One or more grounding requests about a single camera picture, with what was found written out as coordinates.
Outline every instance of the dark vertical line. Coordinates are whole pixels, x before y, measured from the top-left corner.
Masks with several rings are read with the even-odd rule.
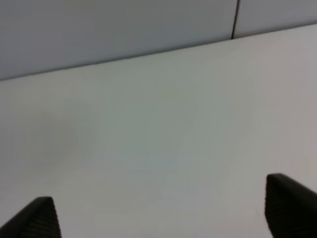
[[[239,15],[239,8],[240,8],[240,0],[237,0],[236,14],[234,15],[231,39],[234,39],[234,33],[236,31],[236,25],[237,25],[237,20],[238,20],[238,15]]]

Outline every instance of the white wall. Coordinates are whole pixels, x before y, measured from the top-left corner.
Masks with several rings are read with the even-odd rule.
[[[230,39],[236,0],[2,0],[0,79]]]
[[[0,83],[0,224],[64,237],[271,237],[265,176],[317,190],[317,26]]]

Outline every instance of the textured black plastic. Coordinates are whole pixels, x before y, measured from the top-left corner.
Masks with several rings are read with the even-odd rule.
[[[38,197],[0,229],[0,238],[61,238],[51,197]]]
[[[267,176],[265,216],[274,238],[317,238],[317,194],[286,175]]]

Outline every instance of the black object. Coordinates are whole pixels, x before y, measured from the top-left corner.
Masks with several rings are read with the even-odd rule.
[[[286,175],[267,176],[265,216],[274,238],[317,238],[317,194]]]
[[[53,199],[34,199],[0,228],[0,238],[61,238]]]

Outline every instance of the gray wall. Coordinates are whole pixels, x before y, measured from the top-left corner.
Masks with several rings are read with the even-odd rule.
[[[314,23],[316,0],[241,0],[235,38]]]
[[[2,0],[0,79],[230,39],[236,0]]]

